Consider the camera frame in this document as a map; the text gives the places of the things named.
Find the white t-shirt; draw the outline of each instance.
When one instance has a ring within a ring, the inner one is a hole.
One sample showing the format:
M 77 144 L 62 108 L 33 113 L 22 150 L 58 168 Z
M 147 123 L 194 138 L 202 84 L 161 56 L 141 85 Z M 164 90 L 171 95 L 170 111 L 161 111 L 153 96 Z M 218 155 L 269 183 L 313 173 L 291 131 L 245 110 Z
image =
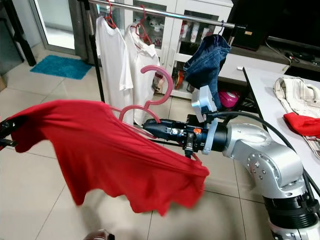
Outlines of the white t-shirt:
M 96 19 L 96 51 L 101 59 L 107 103 L 123 109 L 133 104 L 133 82 L 125 40 L 118 28 L 111 28 L 103 16 Z M 133 111 L 129 110 L 123 121 L 133 125 Z
M 152 88 L 153 79 L 156 71 L 141 73 L 141 69 L 147 65 L 160 65 L 155 45 L 145 44 L 136 34 L 136 29 L 128 27 L 125 32 L 125 43 L 127 45 L 131 78 L 133 82 L 133 104 L 144 106 L 146 101 L 152 100 L 154 89 Z M 134 110 L 134 121 L 141 125 L 146 112 Z

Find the television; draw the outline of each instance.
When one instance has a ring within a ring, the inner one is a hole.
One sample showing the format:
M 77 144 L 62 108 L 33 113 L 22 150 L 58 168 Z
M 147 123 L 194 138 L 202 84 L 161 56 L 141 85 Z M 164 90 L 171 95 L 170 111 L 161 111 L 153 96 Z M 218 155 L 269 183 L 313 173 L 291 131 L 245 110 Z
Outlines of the television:
M 268 41 L 320 52 L 320 0 L 285 0 L 268 31 Z

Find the white table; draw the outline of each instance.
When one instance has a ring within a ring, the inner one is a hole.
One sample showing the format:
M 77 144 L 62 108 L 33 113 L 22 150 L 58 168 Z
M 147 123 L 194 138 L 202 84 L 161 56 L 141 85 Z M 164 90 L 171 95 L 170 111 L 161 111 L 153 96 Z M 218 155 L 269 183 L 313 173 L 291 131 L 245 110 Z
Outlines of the white table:
M 273 91 L 276 80 L 287 75 L 248 67 L 245 67 L 244 69 L 251 85 L 251 92 L 254 94 L 258 108 L 260 109 L 261 116 L 288 139 L 300 156 L 304 168 L 318 187 L 320 187 L 320 160 L 314 155 L 306 141 L 300 135 L 292 132 L 288 128 L 283 119 L 286 111 Z M 304 80 L 305 83 L 312 84 L 320 89 L 320 82 L 308 79 Z M 284 145 L 282 140 L 275 133 L 271 130 L 269 130 L 269 133 L 276 142 Z M 320 199 L 315 192 L 314 196 L 317 199 Z

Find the red cloth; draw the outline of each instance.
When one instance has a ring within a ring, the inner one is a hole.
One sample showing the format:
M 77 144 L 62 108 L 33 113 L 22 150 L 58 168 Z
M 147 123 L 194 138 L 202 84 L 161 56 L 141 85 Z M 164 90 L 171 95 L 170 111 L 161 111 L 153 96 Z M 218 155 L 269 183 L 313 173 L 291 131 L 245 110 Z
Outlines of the red cloth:
M 287 113 L 283 117 L 302 136 L 320 135 L 320 118 L 301 116 L 295 112 Z
M 93 189 L 125 195 L 134 212 L 158 210 L 170 202 L 192 207 L 202 196 L 209 171 L 129 129 L 102 102 L 56 100 L 23 110 L 11 118 L 28 120 L 12 138 L 19 153 L 48 139 L 77 205 Z

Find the blue jeans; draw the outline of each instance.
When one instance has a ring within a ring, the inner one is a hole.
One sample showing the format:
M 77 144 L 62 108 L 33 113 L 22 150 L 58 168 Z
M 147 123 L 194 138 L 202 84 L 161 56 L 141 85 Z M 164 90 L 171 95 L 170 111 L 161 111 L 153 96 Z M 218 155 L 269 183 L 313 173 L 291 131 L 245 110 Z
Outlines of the blue jeans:
M 222 105 L 218 95 L 218 74 L 231 47 L 220 35 L 206 36 L 195 54 L 184 64 L 184 80 L 199 89 L 208 85 L 216 108 Z

